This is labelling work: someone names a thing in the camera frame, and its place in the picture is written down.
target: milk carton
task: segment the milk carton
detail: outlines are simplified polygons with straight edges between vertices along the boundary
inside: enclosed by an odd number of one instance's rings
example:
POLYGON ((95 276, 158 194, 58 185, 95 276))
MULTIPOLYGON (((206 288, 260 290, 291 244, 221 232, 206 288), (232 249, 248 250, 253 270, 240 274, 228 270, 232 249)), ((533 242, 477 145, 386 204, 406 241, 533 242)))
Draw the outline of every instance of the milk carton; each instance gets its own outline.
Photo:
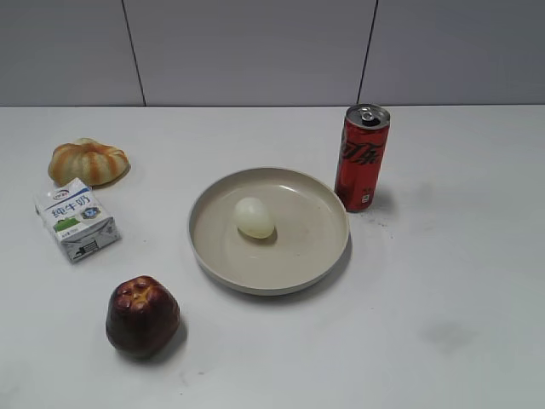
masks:
POLYGON ((74 179, 35 198, 36 211, 72 262, 119 239, 113 217, 89 187, 74 179))

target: boiled egg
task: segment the boiled egg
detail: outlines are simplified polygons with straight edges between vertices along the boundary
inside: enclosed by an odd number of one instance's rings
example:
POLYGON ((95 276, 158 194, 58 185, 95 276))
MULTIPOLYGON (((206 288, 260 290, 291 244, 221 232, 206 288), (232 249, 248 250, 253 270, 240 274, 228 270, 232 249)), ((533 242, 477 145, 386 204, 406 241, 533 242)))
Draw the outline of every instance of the boiled egg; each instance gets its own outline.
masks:
POLYGON ((266 239, 274 231, 271 212, 258 198, 244 198, 235 205, 232 218, 242 233, 254 239, 266 239))

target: red can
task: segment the red can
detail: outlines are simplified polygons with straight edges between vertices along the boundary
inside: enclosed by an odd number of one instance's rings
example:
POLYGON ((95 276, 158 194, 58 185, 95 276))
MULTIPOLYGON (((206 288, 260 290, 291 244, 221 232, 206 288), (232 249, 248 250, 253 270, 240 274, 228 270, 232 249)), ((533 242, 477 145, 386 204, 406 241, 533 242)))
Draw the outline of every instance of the red can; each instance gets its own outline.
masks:
POLYGON ((378 105, 348 108, 342 129, 335 193, 347 211, 370 206, 390 130, 390 114, 378 105))

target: beige plate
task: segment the beige plate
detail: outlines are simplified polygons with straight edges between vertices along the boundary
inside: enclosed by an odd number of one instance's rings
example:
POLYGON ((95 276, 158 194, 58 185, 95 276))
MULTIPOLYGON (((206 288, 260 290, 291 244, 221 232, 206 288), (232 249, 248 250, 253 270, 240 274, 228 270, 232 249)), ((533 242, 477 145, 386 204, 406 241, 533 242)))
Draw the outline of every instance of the beige plate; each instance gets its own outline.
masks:
POLYGON ((323 278, 347 246, 350 228, 341 201, 322 182, 278 168, 244 170, 220 179, 197 199, 189 238, 203 270, 234 290, 288 294, 323 278), (276 231, 264 240, 242 235, 235 204, 260 199, 276 231))

